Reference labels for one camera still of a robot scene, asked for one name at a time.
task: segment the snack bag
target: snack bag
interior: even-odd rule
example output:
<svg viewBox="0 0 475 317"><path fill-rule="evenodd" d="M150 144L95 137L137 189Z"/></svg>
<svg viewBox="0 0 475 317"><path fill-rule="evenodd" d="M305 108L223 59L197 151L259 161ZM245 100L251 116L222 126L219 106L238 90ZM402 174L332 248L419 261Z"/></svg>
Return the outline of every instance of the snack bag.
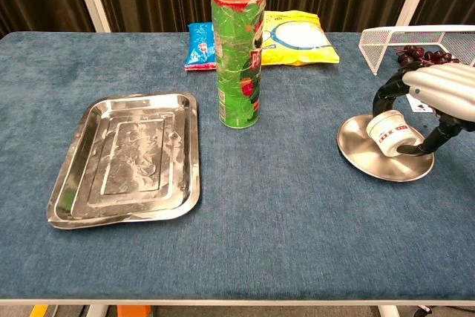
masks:
<svg viewBox="0 0 475 317"><path fill-rule="evenodd" d="M263 65L340 62L321 29L318 16L303 11L266 11L262 46Z"/></svg>
<svg viewBox="0 0 475 317"><path fill-rule="evenodd" d="M195 22L188 25L190 49L185 71L215 70L214 37L212 22Z"/></svg>

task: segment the dark red grapes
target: dark red grapes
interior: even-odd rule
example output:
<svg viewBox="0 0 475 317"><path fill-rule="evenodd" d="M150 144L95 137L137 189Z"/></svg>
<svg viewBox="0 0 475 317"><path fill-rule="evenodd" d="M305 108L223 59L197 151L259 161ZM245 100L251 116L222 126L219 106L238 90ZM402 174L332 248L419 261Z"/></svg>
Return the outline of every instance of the dark red grapes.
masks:
<svg viewBox="0 0 475 317"><path fill-rule="evenodd" d="M424 48L418 48L414 45L405 45L403 50L396 50L398 54L398 62L402 67L414 61L424 64L424 67L431 65L443 65L445 63L460 63L459 59L454 59L452 53L438 50L436 52L427 51Z"/></svg>

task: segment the blue snack bag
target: blue snack bag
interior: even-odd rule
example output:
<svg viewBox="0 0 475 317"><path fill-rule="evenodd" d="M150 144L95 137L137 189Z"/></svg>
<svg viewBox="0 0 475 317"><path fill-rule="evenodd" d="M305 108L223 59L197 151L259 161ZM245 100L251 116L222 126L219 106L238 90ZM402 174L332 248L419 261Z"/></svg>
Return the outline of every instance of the blue snack bag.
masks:
<svg viewBox="0 0 475 317"><path fill-rule="evenodd" d="M190 49L185 71L215 70L214 34L212 22L195 22L188 25Z"/></svg>

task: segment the robotic hand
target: robotic hand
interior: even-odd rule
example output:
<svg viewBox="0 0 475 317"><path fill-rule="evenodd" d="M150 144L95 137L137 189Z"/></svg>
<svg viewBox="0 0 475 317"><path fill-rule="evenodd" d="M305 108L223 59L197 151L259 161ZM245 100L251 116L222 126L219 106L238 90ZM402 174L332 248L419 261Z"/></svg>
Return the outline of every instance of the robotic hand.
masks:
<svg viewBox="0 0 475 317"><path fill-rule="evenodd" d="M405 94L432 107L439 126L422 144L399 146L400 154L426 155L462 129L475 131L475 68L457 63L425 67L421 62L412 62L380 87L373 100L373 116L391 110L396 97Z"/></svg>

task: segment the yellow snack bag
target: yellow snack bag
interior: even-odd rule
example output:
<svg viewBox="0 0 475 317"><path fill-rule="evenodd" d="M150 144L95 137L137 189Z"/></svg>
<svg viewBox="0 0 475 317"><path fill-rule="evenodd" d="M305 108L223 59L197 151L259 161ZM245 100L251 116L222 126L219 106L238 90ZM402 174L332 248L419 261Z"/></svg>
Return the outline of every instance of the yellow snack bag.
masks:
<svg viewBox="0 0 475 317"><path fill-rule="evenodd" d="M263 65L340 62L315 14L298 10L266 11L262 36Z"/></svg>

